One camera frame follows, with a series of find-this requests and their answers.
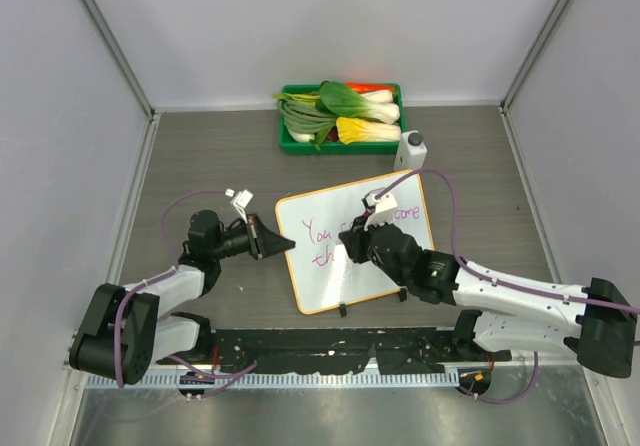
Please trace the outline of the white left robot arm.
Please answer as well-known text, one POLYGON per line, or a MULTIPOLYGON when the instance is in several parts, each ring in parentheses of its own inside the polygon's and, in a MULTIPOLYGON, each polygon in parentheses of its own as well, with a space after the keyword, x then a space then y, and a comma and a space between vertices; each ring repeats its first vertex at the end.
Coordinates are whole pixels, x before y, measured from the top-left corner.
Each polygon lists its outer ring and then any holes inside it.
POLYGON ((242 254, 262 260, 295 246, 256 214, 229 225, 211 210, 193 214, 176 265, 137 284, 97 287, 71 345, 70 367, 124 386, 161 360, 205 363, 215 348, 211 323, 178 306, 213 289, 222 260, 242 254))

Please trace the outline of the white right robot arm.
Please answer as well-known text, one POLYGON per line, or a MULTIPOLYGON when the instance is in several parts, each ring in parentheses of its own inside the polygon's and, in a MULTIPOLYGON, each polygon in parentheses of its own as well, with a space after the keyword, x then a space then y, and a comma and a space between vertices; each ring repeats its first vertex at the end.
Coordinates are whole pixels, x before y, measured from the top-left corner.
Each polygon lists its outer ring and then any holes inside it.
POLYGON ((394 224, 359 217, 339 235, 355 264, 375 265, 420 300, 461 307, 451 346, 465 361, 486 352, 571 351, 586 369, 618 379, 632 372, 638 309, 610 281, 563 285, 503 274, 455 254, 422 248, 394 224))

